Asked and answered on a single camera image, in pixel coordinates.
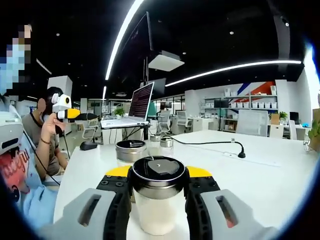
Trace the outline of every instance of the hand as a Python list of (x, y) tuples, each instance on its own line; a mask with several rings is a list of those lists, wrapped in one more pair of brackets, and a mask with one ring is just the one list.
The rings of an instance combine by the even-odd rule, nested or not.
[(57, 114), (51, 113), (50, 116), (42, 125), (42, 131), (44, 131), (45, 133), (54, 135), (56, 134), (56, 126), (61, 128), (62, 131), (64, 131), (66, 128), (66, 124), (57, 119)]

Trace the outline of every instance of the green plant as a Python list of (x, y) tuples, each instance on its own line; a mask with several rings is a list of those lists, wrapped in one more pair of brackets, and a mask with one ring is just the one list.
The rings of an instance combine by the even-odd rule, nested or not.
[(288, 113), (286, 113), (286, 112), (284, 112), (284, 111), (281, 111), (281, 112), (279, 113), (279, 117), (280, 117), (281, 119), (286, 119), (286, 118), (288, 117)]
[(125, 114), (125, 110), (123, 108), (117, 108), (114, 110), (114, 115), (120, 115), (123, 116)]
[(320, 135), (320, 120), (313, 120), (312, 129), (308, 132), (310, 139), (313, 139)]

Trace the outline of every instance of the ceiling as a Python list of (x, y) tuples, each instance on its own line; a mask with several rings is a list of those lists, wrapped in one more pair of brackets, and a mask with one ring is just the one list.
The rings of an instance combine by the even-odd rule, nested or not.
[[(43, 3), (30, 10), (27, 17), (32, 25), (31, 65), (27, 67), (30, 78), (27, 83), (16, 84), (10, 94), (40, 98), (48, 78), (68, 75), (73, 82), (74, 101), (101, 98), (104, 86), (107, 98), (115, 98), (118, 92), (126, 92), (125, 98), (131, 98), (143, 78), (143, 66), (124, 82), (115, 71), (111, 71), (108, 81), (105, 76), (114, 42), (134, 1), (58, 2)], [(185, 62), (171, 72), (150, 69), (150, 80), (167, 78), (166, 82), (171, 83), (219, 68), (276, 60), (281, 52), (274, 15), (282, 14), (272, 10), (267, 0), (145, 0), (125, 38), (146, 11), (155, 53), (165, 50)], [(302, 61), (303, 38), (294, 24), (289, 28), (289, 58)], [(302, 69), (302, 65), (289, 65), (285, 70), (269, 65), (225, 71), (166, 87), (165, 96), (235, 83), (296, 81)]]

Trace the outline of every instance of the gray gripper part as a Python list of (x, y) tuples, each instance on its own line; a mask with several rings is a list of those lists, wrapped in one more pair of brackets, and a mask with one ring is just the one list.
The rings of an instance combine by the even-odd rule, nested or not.
[[(55, 224), (45, 226), (38, 235), (46, 240), (102, 240), (106, 217), (116, 193), (94, 188), (88, 188), (63, 209), (63, 216)], [(99, 199), (88, 225), (79, 223), (84, 211)]]
[[(263, 227), (253, 217), (252, 208), (231, 191), (219, 190), (200, 194), (208, 210), (214, 240), (270, 240), (277, 234), (274, 227)], [(235, 226), (229, 228), (218, 200), (228, 210)]]

